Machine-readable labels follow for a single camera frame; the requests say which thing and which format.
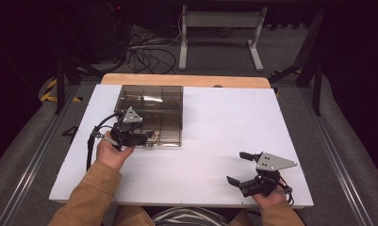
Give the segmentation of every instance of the metal frame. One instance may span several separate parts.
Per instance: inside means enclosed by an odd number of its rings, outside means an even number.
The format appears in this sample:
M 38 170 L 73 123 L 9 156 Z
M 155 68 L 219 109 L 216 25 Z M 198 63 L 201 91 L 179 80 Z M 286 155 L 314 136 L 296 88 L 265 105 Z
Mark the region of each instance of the metal frame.
M 182 44 L 180 47 L 179 70 L 184 71 L 187 66 L 188 54 L 188 26 L 201 27 L 256 27 L 252 40 L 248 40 L 251 56 L 258 72 L 263 71 L 261 59 L 256 50 L 262 25 L 265 20 L 267 8 L 260 12 L 213 12 L 213 11 L 188 11 L 187 6 L 182 10 Z

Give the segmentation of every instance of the black wall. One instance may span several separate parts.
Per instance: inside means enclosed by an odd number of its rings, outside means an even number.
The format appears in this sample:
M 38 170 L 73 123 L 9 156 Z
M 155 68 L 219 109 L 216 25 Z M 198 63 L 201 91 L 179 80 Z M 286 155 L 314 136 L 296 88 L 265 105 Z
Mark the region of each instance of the black wall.
M 0 157 L 39 109 L 39 89 L 55 67 L 28 3 L 0 1 Z
M 324 61 L 324 74 L 344 116 L 378 168 L 378 1 L 353 1 L 330 21 L 342 23 Z

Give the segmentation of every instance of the gray carpet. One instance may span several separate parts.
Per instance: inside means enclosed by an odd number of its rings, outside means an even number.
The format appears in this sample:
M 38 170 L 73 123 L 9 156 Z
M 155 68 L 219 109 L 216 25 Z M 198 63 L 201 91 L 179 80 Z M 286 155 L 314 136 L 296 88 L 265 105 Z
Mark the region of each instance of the gray carpet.
M 278 28 L 274 31 L 264 29 L 261 32 L 258 52 L 265 68 L 263 73 L 255 71 L 246 47 L 246 40 L 253 33 L 253 30 L 235 30 L 229 38 L 221 39 L 204 31 L 193 32 L 189 36 L 188 67 L 184 72 L 179 72 L 176 64 L 174 70 L 181 74 L 269 77 L 271 72 L 284 70 L 294 62 L 306 29 Z M 178 43 L 165 48 L 178 60 Z M 161 54 L 158 57 L 172 62 L 168 55 Z M 164 68 L 160 66 L 157 69 L 163 71 Z M 132 71 L 123 65 L 117 72 Z M 301 91 L 291 84 L 293 79 L 295 76 L 288 76 L 275 86 L 279 87 L 281 95 L 278 102 L 306 172 L 305 178 L 315 203 L 314 207 L 298 210 L 298 213 L 307 225 L 357 225 L 353 209 L 326 154 L 320 131 L 306 108 L 307 102 Z M 48 196 L 70 146 L 71 138 L 63 136 L 62 133 L 79 125 L 96 82 L 98 79 L 90 78 L 85 78 L 82 82 L 77 96 L 82 96 L 83 102 L 71 103 L 67 108 L 40 170 L 17 209 L 11 225 L 45 225 L 61 206 L 59 203 L 50 202 Z M 43 103 L 0 160 L 0 216 L 50 126 L 56 105 L 53 102 Z M 326 129 L 359 191 L 359 197 L 368 209 L 374 225 L 378 225 L 378 172 L 339 111 L 326 80 L 322 86 L 320 111 Z M 115 206 L 107 214 L 106 225 L 110 224 L 114 211 Z M 251 216 L 251 219 L 260 225 L 258 217 Z

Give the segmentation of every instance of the metal stand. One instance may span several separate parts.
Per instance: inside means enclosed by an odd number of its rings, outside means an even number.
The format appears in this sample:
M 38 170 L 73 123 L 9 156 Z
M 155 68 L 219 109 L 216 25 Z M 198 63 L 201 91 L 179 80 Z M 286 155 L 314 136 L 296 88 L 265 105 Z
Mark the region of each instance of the metal stand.
M 73 56 L 62 56 L 58 60 L 57 64 L 57 110 L 56 115 L 61 111 L 62 107 L 65 106 L 65 79 L 64 75 L 68 78 L 71 85 L 80 85 L 82 78 L 76 67 L 81 67 L 84 70 L 92 73 L 100 78 L 105 74 L 96 70 L 92 66 L 80 61 Z
M 180 47 L 179 70 L 184 71 L 187 65 L 188 40 L 187 27 L 256 27 L 252 40 L 248 40 L 251 56 L 258 72 L 263 71 L 263 66 L 256 50 L 262 25 L 265 20 L 267 8 L 260 12 L 212 12 L 212 11 L 187 11 L 187 6 L 182 10 L 182 44 Z
M 314 48 L 315 41 L 318 37 L 318 32 L 320 29 L 320 24 L 323 20 L 324 8 L 319 9 L 312 22 L 311 27 L 306 34 L 303 45 L 301 46 L 300 52 L 295 59 L 294 65 L 283 70 L 280 73 L 275 73 L 274 76 L 269 78 L 270 83 L 274 83 L 287 75 L 294 73 L 300 68 L 303 68 L 299 77 L 296 80 L 298 87 L 306 87 L 313 76 L 315 76 L 315 86 L 312 98 L 312 105 L 314 107 L 315 113 L 320 116 L 320 89 L 321 89 L 321 78 L 322 70 L 320 61 L 322 55 L 317 53 Z

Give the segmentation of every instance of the cable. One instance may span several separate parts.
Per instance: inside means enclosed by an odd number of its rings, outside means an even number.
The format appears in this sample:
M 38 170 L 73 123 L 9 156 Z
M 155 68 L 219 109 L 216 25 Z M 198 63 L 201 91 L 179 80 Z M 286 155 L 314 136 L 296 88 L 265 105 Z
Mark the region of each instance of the cable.
M 92 149 L 94 147 L 94 140 L 95 140 L 96 137 L 98 137 L 98 133 L 99 133 L 100 129 L 103 128 L 103 127 L 106 127 L 106 126 L 103 126 L 103 124 L 106 123 L 106 121 L 108 121 L 109 119 L 111 119 L 115 116 L 121 116 L 121 115 L 123 115 L 123 113 L 121 113 L 121 112 L 114 113 L 114 114 L 106 117 L 104 120 L 102 120 L 97 126 L 94 126 L 94 129 L 92 130 L 90 137 L 89 137 L 89 140 L 88 140 L 88 159 L 87 159 L 87 162 L 86 162 L 86 170 L 89 170 L 89 168 L 91 166 L 91 156 L 92 156 Z

